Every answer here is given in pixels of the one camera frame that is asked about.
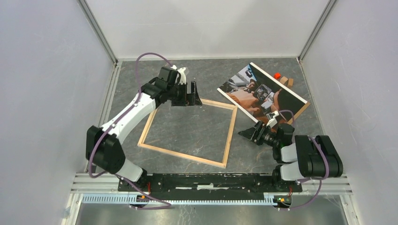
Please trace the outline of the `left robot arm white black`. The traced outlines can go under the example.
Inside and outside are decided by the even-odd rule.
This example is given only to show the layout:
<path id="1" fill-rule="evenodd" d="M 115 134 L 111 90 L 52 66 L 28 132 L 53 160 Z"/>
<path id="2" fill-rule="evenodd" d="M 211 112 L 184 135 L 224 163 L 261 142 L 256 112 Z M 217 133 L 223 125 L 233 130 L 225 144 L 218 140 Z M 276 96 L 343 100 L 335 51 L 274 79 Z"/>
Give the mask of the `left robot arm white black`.
<path id="1" fill-rule="evenodd" d="M 114 118 L 100 127 L 87 130 L 85 157 L 91 164 L 110 174 L 130 180 L 136 191 L 147 186 L 145 170 L 129 161 L 122 143 L 136 125 L 161 104 L 172 106 L 201 106 L 195 81 L 187 83 L 186 67 L 162 67 L 159 75 L 141 86 L 134 99 Z"/>

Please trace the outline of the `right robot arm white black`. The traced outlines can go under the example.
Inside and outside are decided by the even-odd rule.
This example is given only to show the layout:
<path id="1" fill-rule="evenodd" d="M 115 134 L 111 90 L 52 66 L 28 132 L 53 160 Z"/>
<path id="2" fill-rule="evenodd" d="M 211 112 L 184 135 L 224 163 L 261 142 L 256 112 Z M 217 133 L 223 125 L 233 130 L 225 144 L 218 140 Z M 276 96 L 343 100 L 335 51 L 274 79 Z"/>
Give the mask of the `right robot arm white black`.
<path id="1" fill-rule="evenodd" d="M 273 131 L 263 122 L 257 122 L 239 132 L 258 146 L 265 144 L 272 148 L 273 159 L 278 163 L 272 171 L 274 190 L 284 191 L 290 181 L 304 183 L 342 176 L 343 162 L 329 136 L 295 135 L 294 131 L 287 123 L 279 124 Z"/>

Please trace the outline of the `light wooden picture frame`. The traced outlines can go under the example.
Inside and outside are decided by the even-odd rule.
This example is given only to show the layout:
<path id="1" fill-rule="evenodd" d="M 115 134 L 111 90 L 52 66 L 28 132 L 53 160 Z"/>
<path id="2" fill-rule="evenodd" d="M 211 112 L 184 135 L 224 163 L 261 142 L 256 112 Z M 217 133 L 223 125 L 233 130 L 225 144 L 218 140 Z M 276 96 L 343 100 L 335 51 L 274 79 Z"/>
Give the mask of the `light wooden picture frame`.
<path id="1" fill-rule="evenodd" d="M 238 107 L 236 105 L 234 105 L 234 104 L 221 103 L 221 102 L 208 100 L 208 99 L 202 99 L 202 103 L 204 105 L 209 105 L 209 106 L 213 106 L 213 107 L 218 107 L 218 108 L 232 110 L 230 126 L 229 126 L 229 129 L 228 129 L 228 135 L 227 135 L 226 144 L 225 144 L 225 148 L 224 148 L 224 152 L 223 152 L 222 162 L 216 162 L 216 161 L 212 161 L 212 160 L 209 160 L 209 159 L 200 158 L 200 157 L 197 157 L 197 156 L 184 154 L 184 153 L 168 150 L 168 149 L 165 149 L 165 148 L 160 148 L 160 147 L 151 146 L 149 144 L 145 144 L 144 142 L 145 142 L 146 137 L 147 137 L 147 135 L 149 133 L 149 130 L 150 130 L 152 122 L 153 122 L 153 120 L 155 118 L 155 115 L 156 115 L 156 113 L 158 111 L 157 109 L 149 114 L 149 117 L 148 117 L 147 122 L 145 124 L 144 130 L 143 130 L 143 132 L 141 134 L 141 137 L 140 137 L 140 139 L 139 139 L 139 141 L 137 143 L 137 146 L 141 147 L 141 148 L 145 148 L 145 149 L 161 152 L 161 153 L 164 153 L 164 154 L 168 154 L 168 155 L 171 155 L 171 156 L 174 156 L 174 157 L 192 160 L 192 161 L 195 161 L 195 162 L 198 162 L 198 163 L 212 165 L 212 166 L 216 166 L 216 167 L 219 167 L 219 168 L 226 168 L 228 157 L 229 157 L 229 152 L 230 152 L 230 145 L 231 145 L 231 141 L 232 141 L 233 129 L 234 129 L 235 121 L 236 121 L 236 115 L 237 115 Z"/>

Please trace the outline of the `printed photo with white border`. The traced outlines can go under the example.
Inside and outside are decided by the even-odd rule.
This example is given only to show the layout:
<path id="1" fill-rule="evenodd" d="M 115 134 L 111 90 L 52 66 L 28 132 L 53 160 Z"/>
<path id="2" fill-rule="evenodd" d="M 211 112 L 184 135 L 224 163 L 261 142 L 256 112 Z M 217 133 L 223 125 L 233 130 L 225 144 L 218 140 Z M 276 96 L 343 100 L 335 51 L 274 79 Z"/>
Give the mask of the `printed photo with white border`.
<path id="1" fill-rule="evenodd" d="M 277 123 L 289 123 L 308 102 L 253 62 L 217 90 L 255 122 L 267 123 L 266 114 L 278 111 Z"/>

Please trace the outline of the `brown cardboard backing board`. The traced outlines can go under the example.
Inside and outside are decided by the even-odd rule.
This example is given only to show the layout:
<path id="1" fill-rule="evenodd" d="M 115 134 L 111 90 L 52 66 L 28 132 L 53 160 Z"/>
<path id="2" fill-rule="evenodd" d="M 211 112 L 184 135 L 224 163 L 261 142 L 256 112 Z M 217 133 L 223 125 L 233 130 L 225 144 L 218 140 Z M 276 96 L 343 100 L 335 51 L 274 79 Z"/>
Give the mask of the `brown cardboard backing board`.
<path id="1" fill-rule="evenodd" d="M 302 106 L 294 115 L 293 117 L 290 119 L 289 123 L 293 124 L 295 123 L 296 119 L 298 116 L 300 116 L 310 105 L 310 102 L 307 102 L 304 106 Z"/>

